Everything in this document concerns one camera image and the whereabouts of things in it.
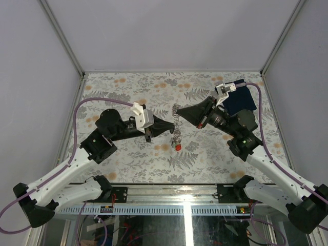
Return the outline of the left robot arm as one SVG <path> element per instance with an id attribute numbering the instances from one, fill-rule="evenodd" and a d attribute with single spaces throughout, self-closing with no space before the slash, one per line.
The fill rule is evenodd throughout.
<path id="1" fill-rule="evenodd" d="M 74 187 L 67 185 L 73 178 L 110 157 L 117 147 L 115 141 L 153 137 L 169 131 L 174 124 L 153 115 L 151 110 L 133 110 L 134 116 L 124 121 L 115 109 L 104 110 L 96 121 L 96 129 L 81 142 L 72 156 L 51 172 L 30 184 L 18 183 L 13 192 L 30 226 L 38 228 L 64 208 L 83 201 L 107 202 L 112 199 L 112 185 L 103 175 L 96 175 Z"/>

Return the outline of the large metal keyring disc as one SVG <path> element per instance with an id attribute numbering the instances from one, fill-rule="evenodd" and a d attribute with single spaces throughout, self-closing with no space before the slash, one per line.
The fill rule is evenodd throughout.
<path id="1" fill-rule="evenodd" d="M 179 109 L 180 105 L 178 104 L 174 104 L 172 107 L 172 117 L 174 120 L 174 125 L 175 125 L 175 130 L 173 133 L 173 137 L 172 137 L 172 147 L 181 144 L 181 131 L 180 131 L 180 126 L 181 123 L 179 121 L 179 115 L 177 114 L 177 110 Z"/>

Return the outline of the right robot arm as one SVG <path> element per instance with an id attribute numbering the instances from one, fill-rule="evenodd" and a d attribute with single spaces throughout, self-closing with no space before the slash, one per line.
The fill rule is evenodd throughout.
<path id="1" fill-rule="evenodd" d="M 253 134 L 257 124 L 252 111 L 243 109 L 230 116 L 209 96 L 176 113 L 199 129 L 211 125 L 232 136 L 228 141 L 231 152 L 277 185 L 276 188 L 268 187 L 245 176 L 234 184 L 233 194 L 237 201 L 245 202 L 250 198 L 267 204 L 286 215 L 292 225 L 306 234 L 319 227 L 327 217 L 327 186 L 317 186 L 275 161 L 264 141 Z"/>

